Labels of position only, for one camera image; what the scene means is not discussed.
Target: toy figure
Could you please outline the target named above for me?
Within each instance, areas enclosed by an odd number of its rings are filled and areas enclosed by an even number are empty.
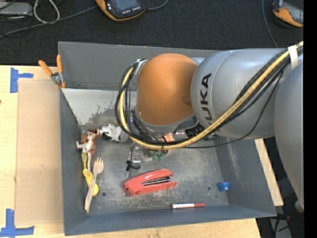
[[[98,130],[88,130],[87,135],[81,134],[81,140],[76,141],[76,147],[82,149],[83,153],[87,153],[88,161],[87,168],[88,174],[91,171],[91,160],[96,152],[96,139],[101,138],[99,129]]]

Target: red stapler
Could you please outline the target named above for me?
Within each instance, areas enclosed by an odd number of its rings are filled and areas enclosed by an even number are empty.
[[[136,196],[153,191],[173,188],[177,182],[170,181],[172,175],[173,172],[167,169],[146,172],[127,180],[123,185],[123,190],[128,195]]]

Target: blue bottle cap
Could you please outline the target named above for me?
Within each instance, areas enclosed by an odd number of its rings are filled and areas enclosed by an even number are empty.
[[[230,183],[228,181],[218,183],[220,191],[230,190]]]

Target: bin floor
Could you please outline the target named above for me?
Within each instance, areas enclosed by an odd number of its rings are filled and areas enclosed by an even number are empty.
[[[138,150],[141,159],[138,174],[168,169],[174,173],[171,181],[177,184],[166,190],[128,196],[122,186],[129,179],[126,161],[130,159],[129,148],[132,145],[130,139],[120,143],[97,140],[92,163],[95,158],[101,157],[105,167],[97,176],[99,193],[92,199],[89,215],[166,209],[174,202],[203,202],[206,206],[228,204],[226,192],[218,189],[218,183],[223,179],[214,148],[170,150],[160,161],[147,157],[142,149]]]

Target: orange device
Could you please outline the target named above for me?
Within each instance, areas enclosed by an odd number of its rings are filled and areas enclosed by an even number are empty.
[[[287,22],[288,24],[302,27],[304,25],[304,11],[285,2],[284,0],[275,0],[273,3],[274,15]]]
[[[138,0],[95,0],[100,9],[112,20],[123,21],[141,15],[146,9]]]

